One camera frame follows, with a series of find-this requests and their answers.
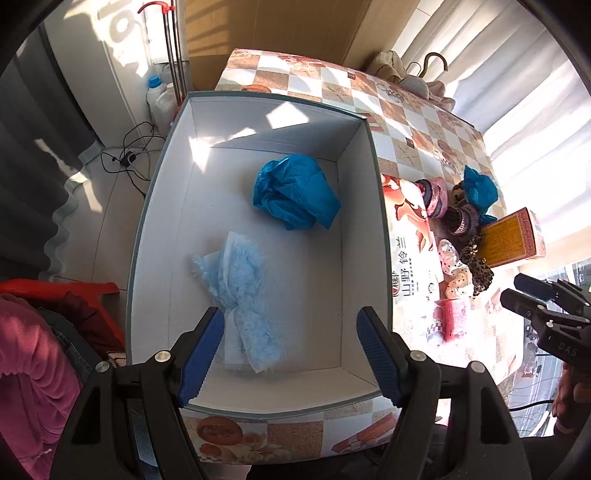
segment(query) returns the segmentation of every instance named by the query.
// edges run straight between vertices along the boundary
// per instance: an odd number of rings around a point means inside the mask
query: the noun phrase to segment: hand
[[[562,364],[562,375],[558,381],[558,395],[552,405],[552,415],[562,417],[567,413],[569,400],[577,403],[591,403],[591,374],[577,375],[573,380],[573,368]]]

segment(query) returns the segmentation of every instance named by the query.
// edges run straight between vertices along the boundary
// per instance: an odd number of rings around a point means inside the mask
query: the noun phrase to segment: red chair
[[[85,283],[73,281],[70,283],[53,283],[17,278],[0,283],[0,293],[11,293],[15,297],[21,297],[25,300],[58,302],[68,292],[82,297],[90,307],[97,309],[105,319],[113,335],[125,346],[125,335],[123,331],[121,331],[119,325],[107,313],[99,300],[99,296],[101,295],[119,293],[119,287],[113,282]]]

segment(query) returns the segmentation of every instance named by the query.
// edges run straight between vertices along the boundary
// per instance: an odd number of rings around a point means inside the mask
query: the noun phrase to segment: light blue fluffy fabric
[[[193,257],[193,273],[201,277],[214,300],[234,322],[252,369],[262,372],[275,365],[283,349],[262,315],[262,266],[259,249],[244,235],[229,232],[222,249]]]

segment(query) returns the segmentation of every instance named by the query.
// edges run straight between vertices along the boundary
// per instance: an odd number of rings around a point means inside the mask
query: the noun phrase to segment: pink clothing
[[[27,302],[0,296],[0,433],[35,480],[53,455],[80,393],[76,372]]]

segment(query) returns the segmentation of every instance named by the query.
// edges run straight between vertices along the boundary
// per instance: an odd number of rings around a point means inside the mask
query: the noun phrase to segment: orange cardboard box
[[[486,225],[480,232],[478,256],[491,268],[546,256],[540,222],[527,208]]]

